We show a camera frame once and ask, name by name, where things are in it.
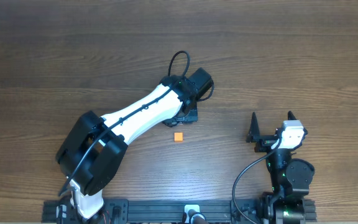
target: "wood grain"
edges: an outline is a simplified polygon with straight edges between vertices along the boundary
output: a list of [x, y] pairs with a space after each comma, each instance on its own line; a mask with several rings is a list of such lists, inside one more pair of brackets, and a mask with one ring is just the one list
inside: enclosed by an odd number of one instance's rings
[[[271, 134], [292, 110], [310, 133], [296, 156], [316, 167], [319, 221], [358, 221], [358, 1], [0, 0], [0, 222], [39, 222], [77, 118], [142, 98], [182, 49], [188, 74], [212, 74], [213, 97], [197, 123], [134, 141], [105, 197], [230, 199], [261, 156], [245, 143], [252, 112]], [[258, 164], [237, 194], [269, 189]]]

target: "small orange square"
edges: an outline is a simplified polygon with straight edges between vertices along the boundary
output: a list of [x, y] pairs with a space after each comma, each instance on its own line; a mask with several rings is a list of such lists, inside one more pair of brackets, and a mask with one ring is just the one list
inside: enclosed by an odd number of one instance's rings
[[182, 142], [183, 141], [183, 133], [174, 133], [173, 140], [175, 142]]

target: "tabletop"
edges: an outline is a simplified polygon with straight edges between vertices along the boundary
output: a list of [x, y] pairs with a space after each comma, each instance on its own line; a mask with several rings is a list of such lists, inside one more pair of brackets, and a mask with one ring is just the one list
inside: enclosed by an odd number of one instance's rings
[[[211, 74], [213, 96], [198, 122], [158, 124], [130, 144], [104, 197], [230, 200], [263, 155], [245, 141], [252, 112], [273, 134], [292, 110], [309, 131], [295, 157], [316, 169], [318, 220], [358, 221], [358, 1], [0, 0], [0, 222], [39, 222], [78, 117], [143, 98], [179, 50], [188, 75]], [[258, 164], [237, 197], [269, 190]]]

